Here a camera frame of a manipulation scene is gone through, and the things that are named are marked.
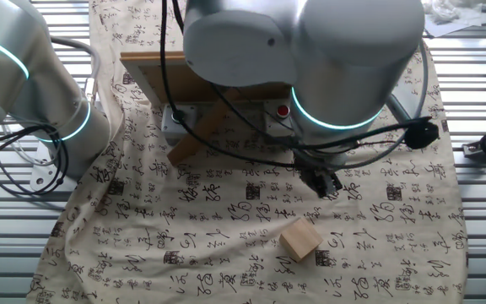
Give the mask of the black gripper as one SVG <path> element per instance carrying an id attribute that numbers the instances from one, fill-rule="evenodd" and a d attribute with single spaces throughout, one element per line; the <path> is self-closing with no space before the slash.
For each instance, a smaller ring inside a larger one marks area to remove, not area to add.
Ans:
<path id="1" fill-rule="evenodd" d="M 312 160 L 313 158 L 305 160 L 302 156 L 296 156 L 295 164 L 301 166 L 300 179 L 309 187 L 312 185 L 313 191 L 319 198 L 324 198 L 343 188 L 343 184 L 333 169 L 312 165 Z"/>

